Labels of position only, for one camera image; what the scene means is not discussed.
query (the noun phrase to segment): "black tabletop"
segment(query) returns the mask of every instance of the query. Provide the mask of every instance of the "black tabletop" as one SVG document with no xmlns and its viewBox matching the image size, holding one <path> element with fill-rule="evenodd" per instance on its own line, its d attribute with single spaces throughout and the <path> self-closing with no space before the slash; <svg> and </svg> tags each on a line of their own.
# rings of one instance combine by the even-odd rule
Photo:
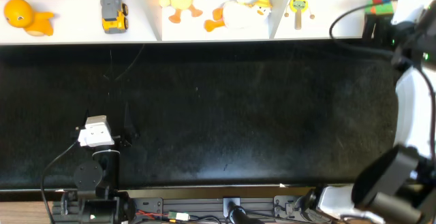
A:
<svg viewBox="0 0 436 224">
<path fill-rule="evenodd" d="M 148 44 L 122 74 L 141 46 L 0 48 L 0 189 L 37 189 L 86 110 L 115 128 L 127 102 L 141 137 L 123 188 L 349 182 L 392 147 L 387 62 L 325 41 Z M 90 158 L 75 148 L 46 186 Z"/>
</svg>

